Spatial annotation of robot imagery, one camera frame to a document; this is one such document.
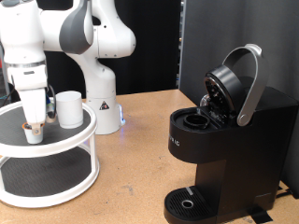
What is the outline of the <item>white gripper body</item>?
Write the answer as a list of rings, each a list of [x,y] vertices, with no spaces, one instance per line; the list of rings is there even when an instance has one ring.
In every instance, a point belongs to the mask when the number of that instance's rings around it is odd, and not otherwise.
[[[27,122],[30,125],[42,124],[46,119],[46,92],[44,88],[19,91]]]

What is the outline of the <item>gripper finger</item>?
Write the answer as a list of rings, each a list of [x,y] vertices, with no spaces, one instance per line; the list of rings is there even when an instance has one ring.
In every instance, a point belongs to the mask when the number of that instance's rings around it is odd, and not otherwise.
[[[31,125],[31,130],[33,135],[40,135],[42,133],[42,128],[44,127],[44,123],[37,123]]]

